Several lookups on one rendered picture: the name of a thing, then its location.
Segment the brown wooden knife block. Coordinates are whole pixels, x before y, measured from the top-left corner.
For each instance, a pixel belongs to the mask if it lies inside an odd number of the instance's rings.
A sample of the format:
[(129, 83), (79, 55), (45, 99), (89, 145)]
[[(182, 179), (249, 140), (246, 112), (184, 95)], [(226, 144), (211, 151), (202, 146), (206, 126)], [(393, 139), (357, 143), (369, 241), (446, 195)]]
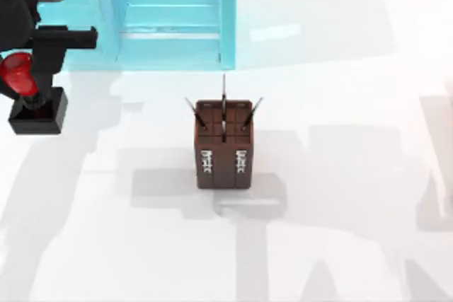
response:
[(225, 115), (221, 100), (199, 100), (195, 109), (203, 121), (195, 122), (194, 131), (197, 186), (213, 190), (250, 188), (254, 130), (252, 122), (243, 124), (252, 111), (252, 102), (228, 100)]

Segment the red trophy with black base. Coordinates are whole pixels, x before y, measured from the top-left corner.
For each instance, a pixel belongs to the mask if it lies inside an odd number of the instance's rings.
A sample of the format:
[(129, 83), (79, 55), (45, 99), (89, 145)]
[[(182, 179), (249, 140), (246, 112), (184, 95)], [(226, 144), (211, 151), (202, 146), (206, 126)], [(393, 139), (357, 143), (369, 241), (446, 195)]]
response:
[(13, 53), (0, 63), (0, 84), (14, 92), (8, 122), (16, 134), (57, 135), (62, 132), (67, 95), (62, 87), (40, 90), (32, 77), (32, 56)]

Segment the black handled knife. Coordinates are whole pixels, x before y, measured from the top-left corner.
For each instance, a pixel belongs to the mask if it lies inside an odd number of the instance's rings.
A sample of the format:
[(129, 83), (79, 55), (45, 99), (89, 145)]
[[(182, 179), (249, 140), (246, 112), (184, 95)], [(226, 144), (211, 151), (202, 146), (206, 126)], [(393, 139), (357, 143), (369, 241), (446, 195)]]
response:
[(222, 143), (227, 140), (227, 91), (226, 91), (226, 74), (222, 75)]
[(250, 123), (252, 122), (252, 119), (255, 115), (255, 112), (256, 110), (259, 108), (260, 104), (263, 102), (263, 99), (264, 97), (260, 97), (258, 99), (258, 101), (256, 102), (256, 104), (252, 107), (251, 111), (249, 112), (247, 118), (245, 119), (245, 121), (243, 122), (242, 126), (241, 126), (241, 130), (244, 131), (247, 126), (250, 125)]
[(194, 117), (198, 124), (206, 131), (207, 130), (207, 125), (205, 121), (201, 118), (200, 114), (197, 112), (197, 109), (195, 106), (192, 104), (192, 102), (187, 98), (184, 97), (185, 102), (188, 104), (189, 108), (193, 111)]

